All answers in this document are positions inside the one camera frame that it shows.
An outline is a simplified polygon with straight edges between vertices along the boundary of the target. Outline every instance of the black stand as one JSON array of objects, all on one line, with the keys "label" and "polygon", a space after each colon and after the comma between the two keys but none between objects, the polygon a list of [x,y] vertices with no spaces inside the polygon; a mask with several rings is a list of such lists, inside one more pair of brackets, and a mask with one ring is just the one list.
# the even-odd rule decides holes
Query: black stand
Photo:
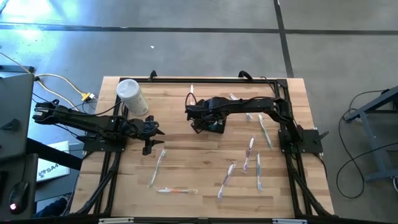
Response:
[{"label": "black stand", "polygon": [[38,141],[27,138],[26,154],[36,153],[39,158],[46,161],[56,162],[57,164],[71,169],[80,170],[82,159],[70,155],[66,152],[58,151],[50,146],[46,146]]}]

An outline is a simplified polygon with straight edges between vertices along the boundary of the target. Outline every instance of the wire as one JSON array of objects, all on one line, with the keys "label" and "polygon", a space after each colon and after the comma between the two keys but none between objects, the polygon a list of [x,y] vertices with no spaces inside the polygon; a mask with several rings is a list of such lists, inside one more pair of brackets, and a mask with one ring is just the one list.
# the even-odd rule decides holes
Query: wire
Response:
[{"label": "wire", "polygon": [[37,95],[36,93],[32,93],[33,95],[35,95],[37,98],[39,98],[39,99],[41,99],[41,100],[44,100],[45,102],[49,102],[48,100],[46,100],[46,99],[44,99],[44,98],[42,98],[42,97],[40,97],[39,95]]},{"label": "wire", "polygon": [[275,94],[275,96],[276,96],[276,92],[275,92],[274,88],[272,87],[271,83],[268,83],[268,85],[269,85],[269,87],[271,87],[271,90],[274,92],[274,94]]},{"label": "wire", "polygon": [[[20,66],[23,70],[25,70],[25,72],[34,75],[32,72],[28,71],[28,69],[26,69],[25,67],[23,67],[20,63],[16,62],[14,59],[8,57],[6,54],[4,54],[4,53],[2,53],[2,52],[0,52],[0,54],[3,55],[3,56],[5,56],[5,57],[8,58],[9,60],[13,61],[14,63],[16,63],[16,64],[17,64],[18,66]],[[41,76],[41,75],[54,75],[54,74],[45,73],[45,74],[39,74],[39,75],[36,75],[36,76],[38,77],[38,76]],[[56,93],[56,92],[54,92],[54,91],[52,91],[52,90],[49,90],[47,87],[45,87],[45,85],[44,85],[40,80],[37,80],[37,83],[39,83],[39,84],[40,84],[45,90],[47,90],[48,92],[50,92],[50,93],[52,93],[52,94],[54,94],[54,95],[56,95],[56,96],[58,96],[58,97],[64,99],[66,102],[68,102],[68,103],[69,103],[70,105],[72,105],[73,107],[75,106],[75,105],[73,105],[73,103],[72,103],[71,101],[69,101],[68,99],[66,99],[66,98],[63,97],[62,95],[59,95],[58,93]]]},{"label": "wire", "polygon": [[82,108],[82,110],[83,110],[84,113],[87,113],[86,110],[85,110],[85,102],[86,102],[86,101],[83,101],[83,103],[81,104],[81,108]]},{"label": "wire", "polygon": [[124,115],[124,101],[123,101],[123,103],[122,103],[122,109],[121,109],[121,111],[122,111],[122,115]]},{"label": "wire", "polygon": [[187,101],[188,101],[188,96],[192,96],[193,97],[193,99],[195,100],[195,104],[197,104],[198,102],[197,102],[197,98],[195,97],[195,95],[193,94],[193,93],[191,93],[191,92],[189,92],[188,94],[187,94],[187,97],[185,97],[185,106],[187,106]]},{"label": "wire", "polygon": [[314,155],[315,157],[317,157],[317,158],[321,161],[321,163],[322,163],[322,165],[323,165],[323,168],[324,168],[324,170],[325,170],[325,175],[326,175],[326,179],[327,179],[327,178],[328,178],[328,170],[326,169],[325,162],[323,161],[323,159],[322,159],[318,154],[314,153],[313,155]]},{"label": "wire", "polygon": [[25,156],[24,171],[22,171],[22,178],[21,178],[21,181],[24,181],[24,177],[25,177],[25,170],[26,170],[26,164],[27,164],[27,156]]},{"label": "wire", "polygon": [[58,128],[62,128],[62,129],[64,129],[64,130],[68,131],[72,136],[74,135],[74,137],[77,137],[77,134],[71,132],[68,128],[64,128],[64,127],[59,126],[59,125],[57,125],[57,124],[54,124],[54,125],[57,126]]},{"label": "wire", "polygon": [[41,76],[53,76],[53,77],[61,78],[61,79],[65,80],[67,83],[69,83],[69,85],[72,86],[76,90],[76,92],[78,92],[81,96],[83,96],[83,94],[84,94],[80,90],[78,90],[78,88],[76,88],[76,86],[73,83],[71,83],[69,80],[67,80],[65,77],[62,77],[62,76],[56,75],[56,74],[51,74],[51,73],[43,73],[43,74],[36,75],[36,77],[41,77]]},{"label": "wire", "polygon": [[73,200],[73,196],[75,195],[75,189],[76,189],[77,180],[78,180],[78,178],[79,178],[79,175],[80,175],[80,174],[78,174],[78,175],[76,176],[75,183],[73,184],[73,188],[72,188],[72,194],[71,194],[71,196],[70,196],[70,198],[69,198],[69,201],[68,201],[68,203],[67,203],[67,206],[65,207],[65,209],[64,209],[64,211],[62,212],[61,216],[65,216],[65,213],[67,212],[67,210],[68,210],[68,209],[70,210],[70,208],[69,208],[70,202]]},{"label": "wire", "polygon": [[364,188],[365,188],[365,179],[364,179],[363,174],[362,174],[361,170],[359,169],[357,163],[354,161],[354,159],[353,159],[351,153],[349,153],[349,151],[348,151],[348,149],[347,149],[347,147],[346,147],[346,144],[344,143],[343,137],[341,136],[341,122],[342,122],[342,121],[345,121],[345,119],[344,119],[345,115],[346,115],[347,113],[349,113],[351,110],[356,110],[356,109],[350,108],[350,109],[348,109],[348,110],[341,116],[341,118],[340,118],[340,120],[339,120],[339,122],[338,122],[338,135],[339,135],[339,137],[340,137],[340,141],[341,141],[341,143],[342,143],[342,145],[343,145],[343,147],[344,147],[344,150],[347,152],[348,156],[351,158],[351,161],[354,162],[354,165],[355,165],[355,167],[357,168],[357,170],[358,170],[358,172],[359,172],[359,174],[360,174],[360,176],[361,176],[362,187],[361,187],[361,191],[359,192],[359,194],[357,194],[357,195],[351,197],[351,196],[345,195],[345,194],[340,190],[339,185],[338,185],[338,174],[337,174],[337,176],[336,176],[336,184],[337,184],[337,190],[339,191],[339,193],[340,193],[342,196],[344,196],[344,197],[346,197],[346,198],[354,199],[354,198],[358,198],[359,196],[361,196],[361,195],[363,194],[363,191],[364,191]]},{"label": "wire", "polygon": [[[366,94],[366,93],[379,93],[379,92],[382,92],[382,91],[385,91],[385,90],[372,90],[372,91],[365,91],[365,92],[363,92],[363,93],[360,93],[360,94],[358,94],[358,95],[356,95],[356,96],[354,96],[354,98],[351,100],[351,102],[349,103],[349,110],[351,110],[352,109],[352,106],[353,106],[353,103],[354,103],[354,100],[357,98],[357,97],[359,97],[359,96],[361,96],[361,95],[363,95],[363,94]],[[356,123],[356,124],[359,124],[359,125],[362,125],[362,122],[360,122],[360,121],[356,121],[356,120],[354,120],[353,121],[354,123]]]},{"label": "wire", "polygon": [[88,106],[91,107],[91,109],[93,109],[95,111],[95,108],[90,104],[90,102],[87,102],[87,104],[88,104]]},{"label": "wire", "polygon": [[381,146],[381,147],[372,149],[372,150],[370,150],[370,151],[368,151],[368,152],[364,152],[364,153],[362,153],[362,154],[360,154],[360,155],[358,155],[358,156],[356,156],[356,157],[354,157],[354,158],[351,157],[351,159],[350,159],[349,161],[347,161],[343,166],[341,166],[340,169],[339,169],[338,172],[337,172],[337,176],[336,176],[336,186],[337,186],[337,189],[338,189],[338,191],[340,192],[340,194],[341,194],[342,196],[346,197],[346,198],[354,199],[354,198],[358,198],[359,196],[361,196],[361,195],[363,194],[363,191],[364,191],[364,177],[363,177],[363,175],[362,175],[362,172],[359,170],[359,168],[358,168],[358,166],[357,166],[357,168],[358,168],[358,170],[359,170],[359,173],[361,174],[361,178],[362,178],[362,189],[361,189],[360,193],[357,194],[357,195],[355,195],[355,196],[352,196],[352,197],[351,197],[351,196],[347,196],[347,195],[345,195],[345,194],[343,194],[343,193],[341,192],[340,187],[339,187],[339,185],[338,185],[338,176],[340,175],[340,172],[343,170],[343,168],[344,168],[347,164],[349,164],[351,161],[355,163],[355,159],[357,159],[357,158],[359,158],[359,157],[361,157],[361,156],[364,156],[364,155],[369,154],[369,153],[371,153],[371,152],[374,152],[374,151],[376,151],[376,150],[384,149],[385,147],[393,146],[393,145],[396,145],[396,144],[398,144],[398,142],[391,143],[391,144],[388,144],[388,145],[385,145],[385,146]]},{"label": "wire", "polygon": [[292,158],[292,159],[294,159],[294,160],[296,161],[296,160],[297,160],[297,158],[296,158],[296,157],[294,157],[293,155],[294,155],[294,153],[291,153],[291,154],[290,154],[291,158]]},{"label": "wire", "polygon": [[97,103],[97,101],[92,101],[92,102],[84,101],[83,103],[80,103],[79,105],[76,105],[75,107],[78,107],[78,106],[83,107],[85,103],[90,105],[90,103]]},{"label": "wire", "polygon": [[129,123],[130,125],[136,127],[136,129],[139,130],[142,134],[149,134],[149,133],[155,131],[155,130],[159,127],[158,122],[154,122],[154,121],[145,121],[144,123],[146,123],[146,124],[147,124],[147,123],[155,123],[155,127],[152,128],[150,131],[144,131],[144,130],[141,130],[140,128],[138,128],[138,126],[135,125],[134,123],[132,123],[132,122],[130,122],[130,121],[128,121],[128,120],[126,120],[126,121],[127,121],[127,123]]},{"label": "wire", "polygon": [[58,96],[58,97],[62,98],[63,100],[65,100],[66,102],[68,102],[72,107],[74,107],[75,110],[79,111],[79,109],[76,108],[75,105],[74,105],[71,101],[69,101],[68,99],[66,99],[66,98],[63,97],[62,95],[59,95],[58,93],[56,93],[56,92],[54,92],[54,91],[52,91],[52,90],[49,90],[47,87],[45,87],[45,85],[44,85],[42,82],[40,82],[40,80],[38,80],[37,83],[40,84],[45,90],[47,90],[48,92],[54,94],[55,96]]},{"label": "wire", "polygon": [[[116,103],[115,105],[113,105],[111,108],[107,109],[104,112],[100,112],[100,113],[96,113],[96,114],[73,114],[74,116],[97,116],[97,115],[101,115],[101,114],[105,114],[106,112],[110,111],[111,109],[115,108],[117,105],[119,105],[122,101],[120,101],[119,103]],[[50,109],[50,108],[35,108],[35,111],[39,111],[39,112],[46,112],[46,111],[41,111],[41,110],[50,110],[50,111],[55,111],[55,109]],[[65,114],[70,114],[69,112],[65,112],[65,111],[57,111],[59,113],[65,113]]]}]

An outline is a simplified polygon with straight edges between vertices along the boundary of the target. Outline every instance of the white cable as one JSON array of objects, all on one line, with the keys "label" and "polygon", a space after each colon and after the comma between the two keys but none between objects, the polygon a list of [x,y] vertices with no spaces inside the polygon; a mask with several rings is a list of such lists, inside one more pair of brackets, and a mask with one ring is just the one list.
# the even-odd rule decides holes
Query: white cable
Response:
[{"label": "white cable", "polygon": [[62,76],[60,76],[60,75],[56,75],[56,74],[51,74],[51,73],[43,73],[43,74],[38,74],[38,75],[36,75],[37,77],[40,77],[40,76],[53,76],[53,77],[58,77],[58,78],[61,78],[61,79],[63,79],[63,80],[65,80],[67,83],[69,83],[69,85],[70,86],[72,86],[75,90],[76,90],[76,92],[78,92],[80,95],[83,95],[83,93],[80,91],[80,90],[78,90],[77,88],[76,88],[76,86],[73,84],[73,83],[71,83],[69,80],[67,80],[65,77],[62,77]]},{"label": "white cable", "polygon": [[[25,67],[23,67],[20,63],[16,62],[14,59],[8,57],[6,54],[4,54],[4,53],[2,53],[2,52],[0,52],[0,54],[3,55],[3,56],[5,56],[5,57],[8,58],[9,60],[13,61],[14,63],[16,63],[16,64],[17,64],[18,66],[20,66],[23,70],[25,70],[25,72],[34,75],[32,72],[28,71],[28,69],[26,69]],[[65,81],[67,81],[69,84],[71,84],[70,81],[68,81],[66,78],[63,78],[63,77],[61,77],[61,76],[59,76],[59,75],[54,75],[54,74],[39,74],[39,75],[37,75],[37,76],[40,76],[40,75],[53,75],[53,76],[56,76],[56,77],[60,77],[60,78],[64,79]],[[45,87],[45,85],[44,85],[42,82],[40,82],[40,81],[37,81],[37,82],[38,82],[45,90],[47,90],[48,92],[50,92],[50,93],[52,93],[52,94],[54,94],[54,95],[56,95],[56,96],[59,96],[60,98],[64,99],[66,102],[68,102],[68,103],[72,106],[73,109],[79,111],[79,109],[76,108],[76,106],[73,105],[73,103],[72,103],[71,101],[69,101],[69,100],[66,99],[65,97],[59,95],[58,93],[56,93],[56,92],[54,92],[54,91],[52,91],[52,90],[49,90],[47,87]]]}]

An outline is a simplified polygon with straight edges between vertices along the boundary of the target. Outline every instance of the black cable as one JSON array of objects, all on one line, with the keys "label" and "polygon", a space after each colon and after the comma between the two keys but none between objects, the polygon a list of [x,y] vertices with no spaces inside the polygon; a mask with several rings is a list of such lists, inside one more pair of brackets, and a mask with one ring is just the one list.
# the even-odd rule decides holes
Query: black cable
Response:
[{"label": "black cable", "polygon": [[[116,103],[115,105],[113,105],[111,108],[107,109],[106,111],[100,112],[100,113],[96,113],[96,114],[71,114],[69,112],[65,112],[65,111],[58,111],[58,113],[65,113],[65,114],[70,114],[70,115],[74,115],[74,116],[97,116],[97,115],[101,115],[101,114],[105,114],[106,112],[110,111],[111,109],[115,108],[117,105],[119,105],[120,103],[122,103],[122,101],[120,101],[119,103]],[[41,111],[41,110],[50,110],[50,111],[55,111],[55,109],[50,109],[50,108],[36,108],[35,111],[39,111],[39,112],[45,112],[46,111]]]},{"label": "black cable", "polygon": [[321,163],[322,163],[322,165],[323,165],[323,168],[324,168],[324,170],[325,170],[325,175],[326,175],[326,179],[327,179],[327,178],[328,178],[328,171],[327,171],[327,169],[326,169],[325,162],[323,161],[323,159],[322,159],[318,154],[314,153],[313,155],[314,155],[315,157],[317,157],[317,158],[321,161]]},{"label": "black cable", "polygon": [[95,108],[90,104],[90,102],[87,102],[87,104],[88,104],[88,106],[91,107],[91,109],[93,109],[93,110],[95,111]]},{"label": "black cable", "polygon": [[38,97],[38,98],[40,98],[40,99],[44,100],[45,102],[49,102],[48,100],[46,100],[46,99],[44,99],[44,98],[42,98],[42,97],[38,96],[36,93],[32,93],[32,94],[33,94],[33,95],[35,95],[36,97]]},{"label": "black cable", "polygon": [[86,103],[86,101],[83,101],[83,103],[81,104],[81,108],[83,109],[84,113],[87,113],[86,110],[85,110],[85,103]]},{"label": "black cable", "polygon": [[68,109],[72,110],[72,109],[74,109],[74,108],[76,108],[76,107],[78,107],[78,106],[80,106],[80,105],[84,105],[85,103],[87,103],[87,104],[90,105],[90,103],[97,103],[97,101],[92,101],[92,102],[86,102],[86,101],[84,101],[83,103],[80,103],[79,105],[76,105],[76,106],[74,106],[74,107],[72,107],[72,108],[68,108]]},{"label": "black cable", "polygon": [[358,172],[359,172],[359,174],[360,174],[360,176],[361,176],[362,187],[361,187],[361,191],[359,192],[359,194],[357,194],[357,195],[351,197],[351,196],[347,196],[347,195],[343,194],[342,191],[340,190],[340,187],[339,187],[339,185],[338,185],[338,175],[336,176],[336,185],[337,185],[337,190],[339,191],[339,193],[340,193],[342,196],[344,196],[345,198],[354,199],[354,198],[358,198],[359,196],[361,196],[361,195],[363,194],[363,191],[364,191],[364,188],[365,188],[365,179],[364,179],[363,174],[362,174],[361,170],[359,169],[357,163],[354,161],[354,159],[353,159],[351,153],[349,153],[349,151],[348,151],[348,149],[347,149],[347,147],[346,147],[346,144],[344,143],[343,137],[341,136],[341,122],[342,122],[342,121],[345,121],[345,119],[344,119],[345,115],[346,115],[347,113],[349,113],[351,110],[356,110],[356,109],[351,108],[351,109],[347,110],[347,111],[341,116],[341,118],[340,118],[340,120],[339,120],[339,122],[338,122],[338,135],[339,135],[339,137],[340,137],[340,141],[341,141],[341,143],[342,143],[342,145],[343,145],[343,147],[344,147],[344,150],[347,152],[348,156],[351,158],[351,161],[354,162],[354,165],[355,165],[355,167],[357,168],[357,170],[358,170]]},{"label": "black cable", "polygon": [[79,175],[80,175],[80,174],[78,174],[78,175],[76,176],[75,183],[73,184],[73,188],[72,188],[72,194],[70,195],[70,198],[69,198],[69,201],[68,201],[68,203],[67,203],[67,206],[65,207],[65,209],[64,209],[64,211],[62,212],[61,216],[65,216],[65,213],[67,212],[67,210],[68,210],[68,209],[70,210],[71,201],[73,200],[73,196],[75,195],[75,189],[76,189],[77,180],[78,180],[78,178],[79,178]]},{"label": "black cable", "polygon": [[349,161],[347,161],[343,166],[341,166],[340,169],[339,169],[339,171],[337,172],[337,176],[336,176],[336,185],[337,185],[337,189],[338,189],[338,191],[340,192],[340,194],[341,194],[342,196],[346,197],[346,198],[352,199],[352,198],[358,198],[359,196],[362,195],[362,193],[363,193],[363,191],[364,191],[364,178],[363,178],[363,175],[362,175],[361,171],[360,171],[359,168],[358,168],[358,170],[359,170],[359,172],[360,172],[360,174],[361,174],[361,177],[362,177],[362,190],[361,190],[361,192],[360,192],[358,195],[354,196],[354,197],[346,196],[345,194],[343,194],[343,193],[341,192],[341,190],[340,190],[340,188],[339,188],[339,185],[338,185],[338,176],[340,175],[340,172],[343,170],[343,168],[344,168],[347,164],[349,164],[351,161],[352,161],[352,162],[355,162],[355,159],[357,159],[357,158],[359,158],[359,157],[361,157],[361,156],[364,156],[364,155],[369,154],[369,153],[371,153],[371,152],[374,152],[374,151],[376,151],[376,150],[384,149],[385,147],[393,146],[393,145],[396,145],[396,144],[398,144],[398,142],[391,143],[391,144],[388,144],[388,145],[385,145],[385,146],[381,146],[381,147],[372,149],[372,150],[370,150],[370,151],[368,151],[368,152],[364,152],[364,153],[362,153],[362,154],[360,154],[360,155],[358,155],[358,156],[356,156],[356,157],[354,157],[354,158],[351,158],[351,159],[350,159]]},{"label": "black cable", "polygon": [[26,170],[26,164],[27,164],[27,156],[25,156],[24,171],[22,171],[22,178],[21,178],[21,182],[22,182],[22,181],[24,181],[24,177],[25,177],[25,170]]},{"label": "black cable", "polygon": [[276,96],[276,92],[274,90],[274,88],[272,87],[271,83],[268,83],[269,87],[271,87],[271,90],[274,92],[275,96]]},{"label": "black cable", "polygon": [[188,101],[188,96],[192,96],[193,97],[193,99],[195,100],[195,105],[198,103],[197,102],[197,98],[195,97],[195,95],[193,94],[193,93],[191,93],[191,92],[189,92],[188,94],[187,94],[187,97],[185,97],[185,106],[187,106],[187,101]]},{"label": "black cable", "polygon": [[64,127],[62,127],[62,126],[59,126],[59,125],[57,125],[57,124],[54,124],[54,126],[57,126],[57,127],[59,127],[59,128],[62,128],[62,129],[64,129],[64,130],[66,130],[66,131],[68,131],[71,135],[75,135],[74,137],[76,137],[77,136],[77,134],[75,134],[75,133],[73,133],[73,132],[71,132],[68,128],[64,128]]},{"label": "black cable", "polygon": [[122,111],[122,114],[124,114],[124,101],[123,101],[123,103],[122,103],[122,109],[121,109],[121,111]]},{"label": "black cable", "polygon": [[152,123],[152,122],[155,123],[155,127],[152,128],[150,131],[144,131],[144,130],[141,130],[140,128],[138,128],[138,126],[135,125],[134,123],[131,123],[131,122],[128,121],[128,120],[126,120],[126,121],[127,121],[130,125],[136,127],[136,129],[139,130],[142,134],[149,134],[149,133],[155,131],[155,130],[159,127],[158,122],[154,122],[154,121],[145,121],[144,123]]},{"label": "black cable", "polygon": [[[351,110],[351,109],[352,109],[352,106],[353,106],[354,100],[355,100],[357,97],[359,97],[359,96],[361,96],[361,95],[363,95],[363,94],[366,94],[366,93],[379,93],[379,92],[382,92],[382,91],[385,91],[385,90],[372,90],[372,91],[365,91],[365,92],[363,92],[363,93],[360,93],[360,94],[358,94],[358,95],[354,96],[354,98],[353,98],[353,99],[351,100],[351,102],[349,103],[348,110]],[[362,125],[362,122],[360,122],[360,121],[356,121],[356,120],[354,120],[353,122],[354,122],[354,123],[356,123],[356,124]]]}]

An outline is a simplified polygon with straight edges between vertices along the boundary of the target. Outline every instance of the toothbrush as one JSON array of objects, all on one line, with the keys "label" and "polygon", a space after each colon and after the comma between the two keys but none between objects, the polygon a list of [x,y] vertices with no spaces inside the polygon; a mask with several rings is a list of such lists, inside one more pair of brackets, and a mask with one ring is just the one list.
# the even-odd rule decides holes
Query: toothbrush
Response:
[{"label": "toothbrush", "polygon": [[266,138],[267,138],[268,145],[269,145],[269,147],[272,149],[272,143],[271,143],[271,140],[269,139],[266,126],[264,125],[264,119],[262,118],[261,115],[259,115],[259,121],[260,121],[261,128],[262,128],[262,130],[264,131],[264,135],[265,135]]},{"label": "toothbrush", "polygon": [[[189,92],[193,94],[193,85],[192,84],[191,84],[191,89]],[[195,104],[196,104],[195,99],[193,98],[192,95],[189,95],[189,105],[195,105]]]},{"label": "toothbrush", "polygon": [[257,152],[257,189],[262,190],[260,176],[261,176],[260,152]]},{"label": "toothbrush", "polygon": [[150,184],[148,186],[149,188],[151,188],[153,186],[154,182],[155,182],[155,177],[156,177],[156,174],[157,174],[157,170],[159,169],[159,165],[162,162],[162,160],[163,160],[165,155],[166,155],[166,150],[162,150],[162,153],[160,154],[160,156],[159,156],[159,158],[157,160],[157,163],[156,163],[154,175],[152,176],[152,180],[151,180],[151,182],[150,182]]},{"label": "toothbrush", "polygon": [[253,150],[253,144],[254,144],[254,136],[250,139],[249,150],[246,151],[246,160],[244,161],[244,165],[243,165],[244,173],[246,173],[246,170],[248,169],[249,157],[250,157],[251,151]]},{"label": "toothbrush", "polygon": [[188,193],[197,194],[198,193],[197,189],[169,189],[169,188],[163,188],[163,189],[159,189],[159,190],[156,190],[156,191],[159,192],[159,193],[185,193],[185,194],[188,194]]},{"label": "toothbrush", "polygon": [[227,171],[227,173],[226,173],[226,175],[225,175],[225,178],[224,178],[224,182],[223,182],[223,184],[221,185],[220,191],[218,192],[218,195],[217,195],[218,198],[223,197],[223,189],[224,189],[224,186],[225,186],[226,183],[228,182],[228,179],[229,179],[229,177],[231,176],[232,172],[234,171],[234,168],[235,168],[235,167],[236,167],[236,164],[235,164],[235,163],[232,163],[232,164],[229,166],[229,169],[228,169],[228,171]]}]

